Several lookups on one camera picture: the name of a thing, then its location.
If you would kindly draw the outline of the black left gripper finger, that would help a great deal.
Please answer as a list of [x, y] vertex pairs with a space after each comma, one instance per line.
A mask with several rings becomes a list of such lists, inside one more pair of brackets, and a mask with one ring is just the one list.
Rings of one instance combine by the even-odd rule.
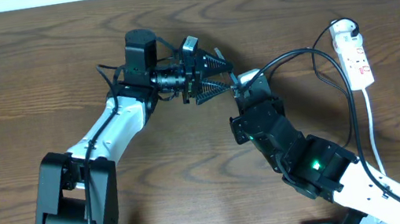
[[196, 53], [201, 78], [206, 79], [221, 74], [222, 68], [217, 66], [215, 56], [203, 49], [198, 49]]
[[195, 96], [195, 102], [197, 105], [202, 105], [204, 102], [225, 93], [231, 88], [228, 84], [207, 79], [203, 79], [200, 85], [201, 87]]

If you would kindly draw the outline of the bronze Galaxy smartphone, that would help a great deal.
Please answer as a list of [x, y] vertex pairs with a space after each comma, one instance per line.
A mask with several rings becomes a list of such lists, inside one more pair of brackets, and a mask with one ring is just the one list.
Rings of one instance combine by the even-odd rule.
[[222, 68], [222, 75], [226, 74], [227, 78], [229, 78], [229, 81], [227, 82], [222, 82], [222, 85], [220, 87], [220, 90], [222, 93], [225, 93], [226, 91], [234, 90], [236, 89], [239, 85], [240, 82], [238, 81], [236, 75], [233, 72], [233, 64], [229, 61], [227, 61], [222, 52], [219, 50], [219, 48], [214, 48], [214, 51], [216, 53], [215, 59], [217, 66]]

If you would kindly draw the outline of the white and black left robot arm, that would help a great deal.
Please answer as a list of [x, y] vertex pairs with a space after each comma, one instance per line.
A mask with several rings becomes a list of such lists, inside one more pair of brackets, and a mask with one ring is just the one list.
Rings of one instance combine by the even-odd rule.
[[116, 168], [127, 145], [148, 122], [158, 102], [182, 97], [198, 105], [229, 90], [213, 81], [232, 73], [220, 55], [187, 36], [171, 55], [158, 58], [163, 40], [148, 29], [125, 34], [125, 62], [105, 76], [109, 90], [101, 116], [65, 153], [49, 152], [39, 166], [35, 224], [118, 224]]

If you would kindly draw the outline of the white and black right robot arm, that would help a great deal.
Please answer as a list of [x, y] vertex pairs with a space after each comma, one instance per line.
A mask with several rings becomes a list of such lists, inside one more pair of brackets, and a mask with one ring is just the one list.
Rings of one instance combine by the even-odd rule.
[[263, 76], [234, 90], [239, 115], [230, 120], [238, 144], [251, 141], [282, 180], [310, 199], [323, 198], [385, 224], [400, 224], [400, 183], [342, 146], [296, 130]]

